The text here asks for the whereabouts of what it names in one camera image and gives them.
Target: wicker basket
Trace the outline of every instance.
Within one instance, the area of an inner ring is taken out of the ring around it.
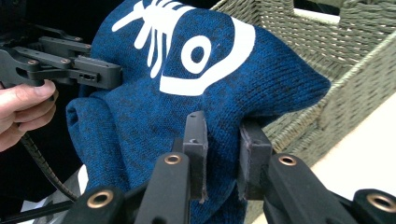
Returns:
[[[263,129],[277,152],[313,165],[396,92],[396,0],[345,1],[339,17],[291,0],[222,0],[212,9],[267,29],[332,82],[318,104]]]

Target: human hand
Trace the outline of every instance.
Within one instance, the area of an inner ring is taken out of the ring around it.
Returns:
[[[48,124],[55,113],[58,94],[49,80],[40,87],[22,84],[0,90],[0,152],[17,144],[27,131]],[[48,101],[51,95],[54,100]]]

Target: knit fabric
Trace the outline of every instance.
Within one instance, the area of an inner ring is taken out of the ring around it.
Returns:
[[[207,191],[191,223],[239,223],[235,177],[244,117],[272,121],[315,104],[330,82],[262,28],[178,2],[127,0],[103,22],[92,57],[123,67],[123,83],[67,107],[88,188],[135,188],[183,137],[186,117],[207,123]]]

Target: white printed logo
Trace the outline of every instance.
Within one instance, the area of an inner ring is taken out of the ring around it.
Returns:
[[[163,34],[166,35],[166,52],[164,56],[167,57],[169,49],[171,48],[172,36],[178,20],[184,13],[194,9],[194,7],[186,6],[174,9],[180,5],[180,3],[172,2],[171,0],[153,0],[148,7],[144,8],[143,2],[140,1],[134,5],[134,11],[117,21],[112,27],[112,31],[117,32],[130,22],[139,19],[144,20],[145,23],[134,41],[134,47],[136,49],[142,49],[148,41],[149,34],[151,33],[151,43],[148,50],[148,67],[152,66],[155,48],[155,33],[157,32],[156,44],[158,55],[157,61],[151,68],[151,78],[155,78],[158,75],[163,64]],[[256,34],[253,26],[245,24],[234,18],[232,18],[232,21],[235,34],[233,48],[227,57],[208,68],[196,79],[170,77],[172,74],[162,74],[160,91],[175,95],[201,95],[211,84],[227,77],[240,67],[253,50]],[[204,56],[200,62],[195,62],[191,58],[191,53],[196,48],[202,48],[204,50]],[[184,44],[181,50],[180,59],[187,71],[192,74],[199,74],[203,72],[207,62],[210,60],[209,56],[211,51],[212,46],[209,38],[204,35],[194,36]]]

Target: black cable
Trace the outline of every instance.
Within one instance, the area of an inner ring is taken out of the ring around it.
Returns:
[[[61,180],[53,173],[49,164],[44,159],[41,152],[38,150],[35,142],[30,137],[29,133],[26,133],[20,140],[20,142],[24,145],[26,150],[35,160],[35,163],[38,165],[40,170],[43,172],[44,176],[48,179],[48,181],[61,193],[63,193],[67,198],[71,201],[75,202],[78,196],[76,196],[70,189],[65,186]]]

